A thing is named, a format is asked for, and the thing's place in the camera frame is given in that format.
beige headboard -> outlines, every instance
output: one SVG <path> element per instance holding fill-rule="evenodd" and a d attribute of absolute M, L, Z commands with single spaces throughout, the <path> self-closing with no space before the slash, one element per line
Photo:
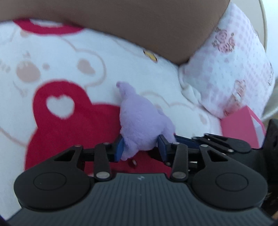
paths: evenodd
<path fill-rule="evenodd" d="M 231 0 L 249 18 L 254 29 L 258 32 L 259 39 L 266 50 L 267 23 L 262 0 Z"/>

brown fabric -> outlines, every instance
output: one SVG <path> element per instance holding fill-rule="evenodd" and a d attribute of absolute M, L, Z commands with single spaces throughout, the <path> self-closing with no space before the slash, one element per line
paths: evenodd
<path fill-rule="evenodd" d="M 20 7 L 9 15 L 5 8 L 11 10 L 15 1 Z M 229 1 L 0 0 L 0 20 L 24 16 L 74 23 L 125 38 L 181 64 L 208 38 Z"/>

gray ribbed panel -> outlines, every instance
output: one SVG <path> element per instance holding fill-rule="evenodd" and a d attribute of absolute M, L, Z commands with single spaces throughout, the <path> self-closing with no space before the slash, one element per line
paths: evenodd
<path fill-rule="evenodd" d="M 259 209 L 222 212 L 197 200 L 188 187 L 164 174 L 121 174 L 97 183 L 68 209 L 39 213 L 22 209 L 12 226 L 269 226 Z"/>

purple plush toy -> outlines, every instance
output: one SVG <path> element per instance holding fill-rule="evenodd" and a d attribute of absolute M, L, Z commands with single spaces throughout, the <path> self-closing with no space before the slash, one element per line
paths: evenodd
<path fill-rule="evenodd" d="M 127 82 L 117 82 L 123 98 L 120 110 L 121 135 L 125 141 L 122 160 L 133 157 L 139 150 L 148 151 L 163 134 L 168 142 L 176 142 L 172 121 L 146 98 L 138 95 Z"/>

pink checkered pillow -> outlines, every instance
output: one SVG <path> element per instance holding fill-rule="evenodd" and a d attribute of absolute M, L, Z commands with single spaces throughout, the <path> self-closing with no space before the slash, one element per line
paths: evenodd
<path fill-rule="evenodd" d="M 223 118 L 247 105 L 260 118 L 274 73 L 246 15 L 230 3 L 204 45 L 179 68 L 183 95 Z"/>

